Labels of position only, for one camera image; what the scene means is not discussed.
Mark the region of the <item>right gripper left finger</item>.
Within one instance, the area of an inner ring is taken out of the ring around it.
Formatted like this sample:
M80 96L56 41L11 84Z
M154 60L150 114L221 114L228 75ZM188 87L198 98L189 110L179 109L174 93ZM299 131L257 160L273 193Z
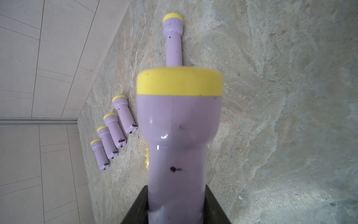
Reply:
M145 185L121 224L148 224L148 186Z

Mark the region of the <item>purple flashlight horizontal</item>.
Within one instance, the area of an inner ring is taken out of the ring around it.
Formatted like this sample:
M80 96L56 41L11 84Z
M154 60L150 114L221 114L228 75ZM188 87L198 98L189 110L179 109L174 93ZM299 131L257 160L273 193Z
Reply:
M112 140L109 128L107 126L101 126L97 129L97 133L99 138L102 140L102 144L107 158L111 160L117 157L119 151Z

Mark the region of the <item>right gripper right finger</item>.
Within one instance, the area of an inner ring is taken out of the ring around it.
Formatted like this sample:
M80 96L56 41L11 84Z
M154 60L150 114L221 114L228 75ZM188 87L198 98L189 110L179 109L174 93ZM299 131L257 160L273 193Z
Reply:
M205 188L204 224L231 224L208 185Z

